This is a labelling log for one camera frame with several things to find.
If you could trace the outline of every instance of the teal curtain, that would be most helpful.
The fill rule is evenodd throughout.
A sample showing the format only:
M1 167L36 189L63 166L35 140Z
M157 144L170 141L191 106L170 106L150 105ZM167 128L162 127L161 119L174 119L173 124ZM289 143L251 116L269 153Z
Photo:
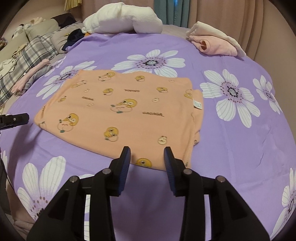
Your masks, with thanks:
M154 0L154 11L163 24L187 28L190 0Z

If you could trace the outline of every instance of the black cloth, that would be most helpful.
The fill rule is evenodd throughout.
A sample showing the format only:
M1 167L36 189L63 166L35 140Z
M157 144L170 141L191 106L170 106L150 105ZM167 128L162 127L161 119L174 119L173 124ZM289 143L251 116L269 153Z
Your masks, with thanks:
M66 48L68 46L72 46L74 43L76 43L78 40L82 39L84 37L84 34L82 33L81 29L75 29L70 33L70 35L67 38L67 42L63 46L62 50L66 51Z
M70 24L73 24L76 22L75 18L71 13L64 13L58 16L53 17L54 20L56 20L60 26L60 28L64 28Z

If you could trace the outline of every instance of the pink rolled cloth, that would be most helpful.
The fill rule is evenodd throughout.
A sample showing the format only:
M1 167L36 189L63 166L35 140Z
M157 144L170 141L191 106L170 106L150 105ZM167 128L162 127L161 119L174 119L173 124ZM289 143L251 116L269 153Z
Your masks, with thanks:
M28 80L46 64L50 64L50 61L48 59L42 60L39 64L31 68L28 71L28 73L26 73L18 82L14 84L14 86L11 89L11 93L14 94L18 91L21 91L24 88L25 84L28 82Z
M221 54L237 56L236 48L224 39L208 35L190 35L189 40L202 53L208 55Z

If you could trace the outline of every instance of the plaid blanket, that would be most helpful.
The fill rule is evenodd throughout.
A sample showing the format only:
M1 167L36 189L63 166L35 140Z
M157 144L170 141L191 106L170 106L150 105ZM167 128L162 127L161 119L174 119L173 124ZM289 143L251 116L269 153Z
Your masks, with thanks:
M0 106L13 95L10 90L24 73L27 73L43 59L51 60L58 54L50 41L52 34L36 36L17 58L14 71L6 74L0 80Z

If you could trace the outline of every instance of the white cloth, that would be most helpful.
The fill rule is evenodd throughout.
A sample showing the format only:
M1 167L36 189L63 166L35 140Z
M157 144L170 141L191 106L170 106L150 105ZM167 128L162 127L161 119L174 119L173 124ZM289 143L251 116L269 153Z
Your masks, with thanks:
M138 34L160 34L162 21L150 7L125 5L123 2L110 3L101 7L84 21L82 32L117 34L133 29Z
M12 72L15 69L16 59L10 58L0 63L0 79L2 79L7 73Z
M239 43L234 39L229 36L227 36L225 33L220 31L219 29L216 29L206 23L202 23L200 21L197 21L192 28L186 32L186 36L189 37L190 35L210 35L210 36L215 36L220 39L224 39L227 42L231 43L236 49L237 49L237 56L238 57L245 57L246 53L243 51Z

